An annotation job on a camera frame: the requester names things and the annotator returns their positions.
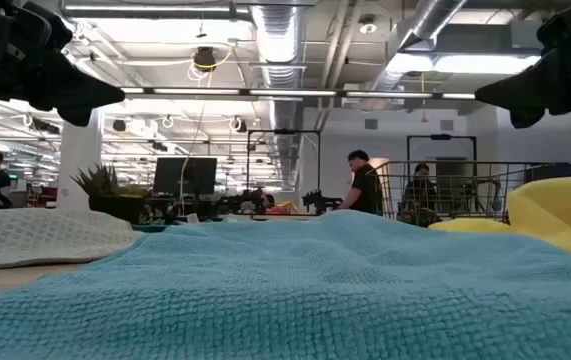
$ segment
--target ceiling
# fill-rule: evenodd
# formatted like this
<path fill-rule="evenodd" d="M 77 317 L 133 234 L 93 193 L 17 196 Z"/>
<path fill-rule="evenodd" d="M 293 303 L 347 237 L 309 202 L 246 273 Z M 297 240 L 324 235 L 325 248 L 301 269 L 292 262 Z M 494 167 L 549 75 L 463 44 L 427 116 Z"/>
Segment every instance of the ceiling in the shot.
<path fill-rule="evenodd" d="M 303 87 L 318 88 L 329 39 L 336 29 L 338 1 L 319 1 L 315 7 L 303 8 Z M 377 30 L 371 34 L 354 32 L 346 53 L 348 63 L 342 67 L 337 87 L 345 84 L 365 84 L 387 65 L 387 42 L 392 25 L 412 16 L 415 1 L 365 1 L 361 14 L 374 14 Z M 527 11 L 523 17 L 539 15 L 536 10 L 562 7 L 568 1 L 500 1 L 469 0 L 452 23 L 506 24 Z M 74 24 L 75 38 L 66 47 L 70 61 L 77 67 L 117 86 L 150 87 L 263 87 L 261 56 L 252 24 L 226 20 L 177 19 L 68 19 Z M 346 19 L 343 33 L 349 30 Z M 229 59 L 200 81 L 192 69 L 192 55 L 199 46 L 212 46 L 217 60 Z M 471 93 L 505 75 L 452 74 L 427 72 L 422 76 L 404 76 L 400 85 L 405 91 L 446 91 Z M 469 107 L 459 101 L 406 101 L 400 106 L 407 112 L 420 108 L 456 110 Z M 332 118 L 344 118 L 334 109 Z M 154 159 L 158 156 L 218 156 L 219 181 L 228 186 L 240 186 L 244 174 L 246 134 L 232 130 L 230 120 L 246 122 L 249 129 L 270 129 L 269 101 L 168 100 L 132 99 L 106 107 L 103 160 L 113 162 L 122 181 L 147 184 L 153 179 Z M 0 101 L 0 149 L 5 151 L 10 169 L 22 170 L 25 177 L 38 183 L 55 183 L 60 158 L 60 136 L 43 134 L 26 126 L 31 117 L 48 122 L 62 132 L 63 120 L 55 112 L 43 113 L 19 101 Z M 115 120 L 128 124 L 125 132 L 113 129 Z M 341 131 L 336 120 L 332 131 Z M 350 127 L 344 128 L 349 133 Z M 119 143 L 118 139 L 140 138 L 140 143 Z M 152 149 L 145 139 L 159 142 L 171 140 L 167 152 Z M 37 141 L 46 138 L 48 141 Z M 253 154 L 253 183 L 279 189 L 279 165 L 275 141 L 265 136 Z"/>

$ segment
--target blue towel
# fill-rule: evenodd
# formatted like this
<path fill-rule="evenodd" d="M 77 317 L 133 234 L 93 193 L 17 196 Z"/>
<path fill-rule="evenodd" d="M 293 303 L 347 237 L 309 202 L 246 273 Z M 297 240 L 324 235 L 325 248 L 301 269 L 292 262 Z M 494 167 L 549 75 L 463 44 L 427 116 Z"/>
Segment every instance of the blue towel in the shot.
<path fill-rule="evenodd" d="M 146 234 L 0 294 L 0 359 L 571 359 L 571 254 L 353 212 Z"/>

